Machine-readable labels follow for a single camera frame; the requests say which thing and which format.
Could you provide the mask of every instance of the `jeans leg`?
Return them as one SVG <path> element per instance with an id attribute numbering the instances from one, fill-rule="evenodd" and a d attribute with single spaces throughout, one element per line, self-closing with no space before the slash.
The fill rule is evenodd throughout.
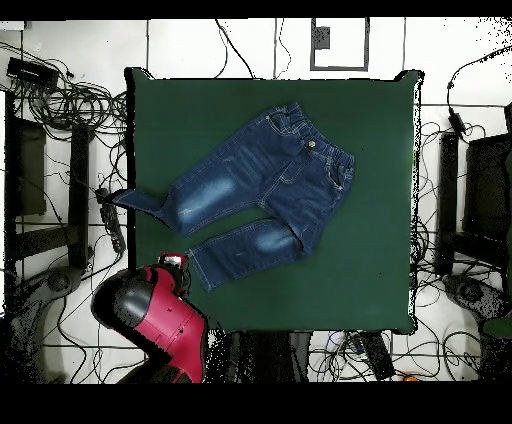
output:
<path id="1" fill-rule="evenodd" d="M 121 190 L 108 201 L 140 210 L 180 234 L 255 206 L 274 175 L 300 150 L 298 136 L 283 137 L 265 114 L 235 132 L 206 158 L 179 177 L 162 202 L 140 189 Z"/>
<path id="2" fill-rule="evenodd" d="M 292 230 L 275 218 L 213 237 L 187 254 L 208 292 L 227 280 L 291 263 L 304 255 Z"/>

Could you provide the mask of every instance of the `black border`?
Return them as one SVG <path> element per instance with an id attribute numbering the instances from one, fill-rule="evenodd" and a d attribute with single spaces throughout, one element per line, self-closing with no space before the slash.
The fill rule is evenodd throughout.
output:
<path id="1" fill-rule="evenodd" d="M 133 78 L 133 69 L 125 68 L 124 78 L 126 80 L 126 167 L 127 167 L 127 186 L 128 189 L 135 188 L 135 146 L 133 135 L 135 132 L 135 80 Z M 137 255 L 135 252 L 135 211 L 128 209 L 126 211 L 126 231 L 127 231 L 127 249 L 128 249 L 128 268 L 137 268 Z"/>

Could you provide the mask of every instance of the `jeans pocket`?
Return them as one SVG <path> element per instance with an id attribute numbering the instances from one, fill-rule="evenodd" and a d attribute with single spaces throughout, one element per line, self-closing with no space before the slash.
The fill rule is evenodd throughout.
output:
<path id="1" fill-rule="evenodd" d="M 343 189 L 343 167 L 339 163 L 332 163 L 328 160 L 325 164 L 325 175 L 327 180 L 336 190 Z"/>
<path id="2" fill-rule="evenodd" d="M 294 135 L 295 132 L 292 130 L 290 126 L 290 118 L 284 112 L 274 112 L 268 114 L 266 117 L 268 125 L 272 130 L 282 136 L 290 136 Z"/>

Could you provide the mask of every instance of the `power adapter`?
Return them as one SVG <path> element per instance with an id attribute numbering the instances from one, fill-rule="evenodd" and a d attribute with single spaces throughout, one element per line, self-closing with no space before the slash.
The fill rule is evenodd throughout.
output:
<path id="1" fill-rule="evenodd" d="M 461 135 L 462 133 L 466 134 L 466 128 L 464 127 L 464 122 L 462 122 L 460 115 L 458 113 L 455 113 L 451 106 L 448 108 L 448 111 L 450 112 L 448 121 L 450 121 L 453 130 L 458 135 Z"/>
<path id="2" fill-rule="evenodd" d="M 7 65 L 7 76 L 47 89 L 57 88 L 59 74 L 55 69 L 34 62 L 11 57 Z"/>
<path id="3" fill-rule="evenodd" d="M 351 336 L 350 341 L 354 346 L 356 355 L 362 355 L 364 353 L 364 347 L 359 334 L 355 333 L 353 336 Z"/>

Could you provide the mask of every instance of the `jeans hem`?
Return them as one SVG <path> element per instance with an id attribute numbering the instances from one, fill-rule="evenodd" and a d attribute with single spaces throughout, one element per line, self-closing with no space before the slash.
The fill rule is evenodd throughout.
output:
<path id="1" fill-rule="evenodd" d="M 208 281 L 208 277 L 206 277 L 206 274 L 203 271 L 203 268 L 201 268 L 201 264 L 197 260 L 196 256 L 194 255 L 194 251 L 192 249 L 188 249 L 186 253 L 192 258 L 192 264 L 194 265 L 194 268 L 197 271 L 197 274 L 199 275 L 199 280 L 201 281 L 201 285 L 203 286 L 203 289 L 210 293 L 213 290 L 212 285 Z"/>

